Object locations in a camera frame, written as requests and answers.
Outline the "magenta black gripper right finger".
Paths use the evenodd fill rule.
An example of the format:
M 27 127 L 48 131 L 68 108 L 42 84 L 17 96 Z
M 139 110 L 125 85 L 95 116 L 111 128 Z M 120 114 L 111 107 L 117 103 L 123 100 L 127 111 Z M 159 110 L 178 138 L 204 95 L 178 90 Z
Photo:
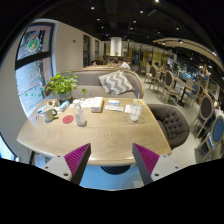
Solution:
M 145 185 L 152 183 L 151 175 L 159 160 L 159 155 L 136 143 L 133 144 L 132 154 L 134 155 L 143 183 Z

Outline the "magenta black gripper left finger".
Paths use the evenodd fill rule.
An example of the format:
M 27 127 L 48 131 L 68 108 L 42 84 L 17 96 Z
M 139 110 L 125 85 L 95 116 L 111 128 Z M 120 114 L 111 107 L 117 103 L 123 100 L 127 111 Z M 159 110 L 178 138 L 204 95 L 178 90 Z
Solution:
M 71 171 L 71 182 L 79 185 L 91 154 L 91 144 L 85 144 L 64 156 Z

